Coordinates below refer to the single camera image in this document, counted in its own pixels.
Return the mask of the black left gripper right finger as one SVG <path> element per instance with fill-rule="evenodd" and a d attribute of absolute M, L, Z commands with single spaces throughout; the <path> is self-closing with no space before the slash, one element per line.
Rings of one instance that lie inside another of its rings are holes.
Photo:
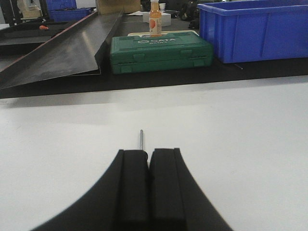
<path fill-rule="evenodd" d="M 178 148 L 155 149 L 150 174 L 156 230 L 232 230 L 193 178 Z"/>

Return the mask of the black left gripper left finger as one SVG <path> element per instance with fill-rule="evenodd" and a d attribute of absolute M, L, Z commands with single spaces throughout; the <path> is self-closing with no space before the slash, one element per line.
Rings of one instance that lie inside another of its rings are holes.
<path fill-rule="evenodd" d="M 138 230 L 148 222 L 148 154 L 119 150 L 99 180 L 37 231 Z"/>

